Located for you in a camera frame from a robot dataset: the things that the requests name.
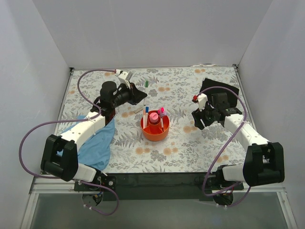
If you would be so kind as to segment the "blue capped marker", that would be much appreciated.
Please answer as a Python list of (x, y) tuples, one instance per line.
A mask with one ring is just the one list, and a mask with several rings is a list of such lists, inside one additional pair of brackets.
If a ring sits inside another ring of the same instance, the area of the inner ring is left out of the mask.
[(144, 124), (147, 126), (147, 120), (148, 120), (148, 114), (149, 114), (149, 107), (145, 107), (145, 117), (144, 117)]

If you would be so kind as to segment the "green capped marker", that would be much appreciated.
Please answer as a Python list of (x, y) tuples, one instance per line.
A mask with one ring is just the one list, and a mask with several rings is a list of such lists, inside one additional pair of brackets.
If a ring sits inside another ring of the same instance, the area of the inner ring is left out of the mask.
[(145, 96), (145, 98), (143, 99), (143, 105), (144, 105), (144, 106), (146, 106), (146, 104), (147, 104), (146, 100), (147, 100), (147, 96), (148, 96), (148, 85), (149, 85), (149, 81), (146, 80), (146, 81), (145, 81), (145, 90), (144, 90), (144, 92), (146, 93), (146, 96)]

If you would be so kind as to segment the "pink capped glue bottle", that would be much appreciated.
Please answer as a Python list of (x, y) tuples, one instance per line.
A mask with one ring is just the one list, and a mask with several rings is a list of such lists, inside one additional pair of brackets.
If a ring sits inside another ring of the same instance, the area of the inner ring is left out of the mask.
[(156, 125), (157, 123), (159, 123), (159, 115), (156, 112), (152, 112), (149, 115), (149, 122), (153, 125)]

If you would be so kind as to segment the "silver pen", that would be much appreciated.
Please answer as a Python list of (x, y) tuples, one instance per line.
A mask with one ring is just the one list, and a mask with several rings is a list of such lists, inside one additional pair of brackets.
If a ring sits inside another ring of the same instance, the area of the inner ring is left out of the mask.
[(162, 127), (162, 132), (164, 132), (164, 125), (163, 125), (163, 117), (161, 116), (161, 127)]

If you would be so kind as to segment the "orange round divided organizer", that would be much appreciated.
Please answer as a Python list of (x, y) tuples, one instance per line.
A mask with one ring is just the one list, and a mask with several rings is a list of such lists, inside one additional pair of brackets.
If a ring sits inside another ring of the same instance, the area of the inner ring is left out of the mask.
[(149, 122), (148, 118), (147, 126), (144, 129), (142, 127), (142, 119), (140, 120), (141, 130), (146, 139), (156, 142), (164, 140), (167, 137), (170, 129), (170, 119), (168, 116), (163, 117), (164, 132), (162, 132), (161, 119), (159, 118), (159, 120), (159, 123), (153, 125)]

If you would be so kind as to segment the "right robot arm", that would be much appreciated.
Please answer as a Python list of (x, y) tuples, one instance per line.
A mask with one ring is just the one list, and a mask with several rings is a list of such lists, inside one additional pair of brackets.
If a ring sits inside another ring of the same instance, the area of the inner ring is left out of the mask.
[(233, 182), (245, 182), (255, 187), (284, 181), (282, 145), (270, 142), (246, 123), (244, 114), (238, 108), (232, 107), (226, 93), (213, 94), (211, 102), (205, 94), (195, 95), (193, 102), (199, 106), (192, 113), (196, 127), (203, 130), (218, 122), (232, 133), (246, 151), (242, 165), (218, 167), (215, 182), (220, 189), (228, 189)]

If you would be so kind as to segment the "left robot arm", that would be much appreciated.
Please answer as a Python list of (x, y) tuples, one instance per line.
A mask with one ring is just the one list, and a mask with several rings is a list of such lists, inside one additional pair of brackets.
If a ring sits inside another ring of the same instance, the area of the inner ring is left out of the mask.
[(47, 138), (41, 170), (64, 181), (83, 180), (89, 190), (98, 190), (102, 184), (97, 176), (98, 170), (79, 163), (80, 147), (111, 122), (118, 106), (125, 103), (137, 105), (146, 97), (147, 93), (138, 90), (133, 83), (117, 85), (112, 81), (104, 82), (85, 121), (77, 123), (60, 136), (50, 135)]

